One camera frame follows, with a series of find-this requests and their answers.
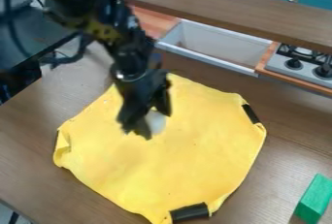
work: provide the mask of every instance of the green block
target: green block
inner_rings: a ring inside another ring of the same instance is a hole
[[[332,198],[332,180],[317,174],[309,185],[294,214],[307,224],[316,224]]]

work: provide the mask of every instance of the burner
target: burner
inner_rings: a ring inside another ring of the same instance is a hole
[[[286,44],[282,44],[279,47],[277,54],[290,58],[297,58],[310,63],[315,63],[317,65],[321,65],[326,58],[326,55],[324,53],[318,52],[316,50],[298,48],[296,46]]]
[[[305,48],[296,48],[295,51],[297,53],[300,53],[303,55],[313,55],[314,54],[313,50],[309,50],[309,49],[305,49]]]
[[[328,64],[323,64],[314,69],[314,74],[323,80],[332,80],[332,67]]]
[[[303,64],[297,58],[287,60],[284,65],[291,70],[301,70],[303,68]]]

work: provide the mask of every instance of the white object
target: white object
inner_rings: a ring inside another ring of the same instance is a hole
[[[160,112],[150,110],[145,119],[152,135],[160,134],[166,127],[166,116]]]
[[[271,41],[182,19],[157,47],[257,77],[254,67]]]

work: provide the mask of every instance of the white bin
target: white bin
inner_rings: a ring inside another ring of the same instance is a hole
[[[182,19],[157,47],[257,77],[254,67],[271,41]]]

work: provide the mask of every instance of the stove top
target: stove top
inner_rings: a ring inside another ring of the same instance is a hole
[[[332,88],[332,55],[281,44],[266,70]]]

